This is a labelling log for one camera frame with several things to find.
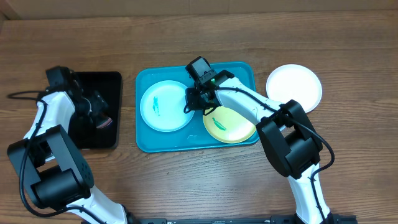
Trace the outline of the light blue plate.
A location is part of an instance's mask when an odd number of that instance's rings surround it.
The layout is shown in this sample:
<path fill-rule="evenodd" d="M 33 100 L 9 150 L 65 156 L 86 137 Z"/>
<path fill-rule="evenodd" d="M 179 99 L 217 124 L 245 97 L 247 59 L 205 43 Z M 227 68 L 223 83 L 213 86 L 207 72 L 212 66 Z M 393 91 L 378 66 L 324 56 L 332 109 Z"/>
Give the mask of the light blue plate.
<path fill-rule="evenodd" d="M 150 86 L 143 94 L 140 112 L 144 122 L 160 132 L 182 129 L 194 112 L 184 113 L 187 87 L 180 82 L 165 80 Z"/>

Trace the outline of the white plate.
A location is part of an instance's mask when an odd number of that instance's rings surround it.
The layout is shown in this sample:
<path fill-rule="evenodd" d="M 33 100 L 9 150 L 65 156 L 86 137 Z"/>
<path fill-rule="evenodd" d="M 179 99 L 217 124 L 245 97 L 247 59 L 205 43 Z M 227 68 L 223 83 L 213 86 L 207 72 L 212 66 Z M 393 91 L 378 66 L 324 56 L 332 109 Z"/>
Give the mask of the white plate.
<path fill-rule="evenodd" d="M 281 103 L 295 100 L 309 113 L 321 102 L 323 89 L 319 78 L 309 68 L 287 64 L 271 72 L 266 93 L 269 99 Z"/>

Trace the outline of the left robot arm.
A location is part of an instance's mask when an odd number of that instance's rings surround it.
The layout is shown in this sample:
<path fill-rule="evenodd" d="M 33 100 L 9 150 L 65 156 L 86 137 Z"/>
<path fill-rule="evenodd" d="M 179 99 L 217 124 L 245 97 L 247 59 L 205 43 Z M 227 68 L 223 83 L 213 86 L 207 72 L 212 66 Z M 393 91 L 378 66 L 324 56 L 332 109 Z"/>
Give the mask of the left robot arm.
<path fill-rule="evenodd" d="M 25 208 L 42 218 L 68 212 L 86 223 L 134 223 L 124 205 L 95 186 L 93 173 L 71 137 L 111 123 L 103 113 L 107 102 L 97 91 L 81 89 L 36 94 L 34 123 L 22 140 L 7 149 Z"/>

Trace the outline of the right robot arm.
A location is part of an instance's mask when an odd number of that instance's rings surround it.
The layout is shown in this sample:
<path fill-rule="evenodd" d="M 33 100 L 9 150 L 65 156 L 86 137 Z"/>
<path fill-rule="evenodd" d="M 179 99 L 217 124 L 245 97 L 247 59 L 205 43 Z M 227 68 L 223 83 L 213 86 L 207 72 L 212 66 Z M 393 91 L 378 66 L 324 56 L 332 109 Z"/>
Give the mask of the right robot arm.
<path fill-rule="evenodd" d="M 227 70 L 188 70 L 194 86 L 187 89 L 184 112 L 202 110 L 208 115 L 219 106 L 229 108 L 255 125 L 272 167 L 288 178 L 299 223 L 331 223 L 319 173 L 320 151 L 328 143 L 316 133 L 303 108 L 294 100 L 272 101 L 243 85 Z"/>

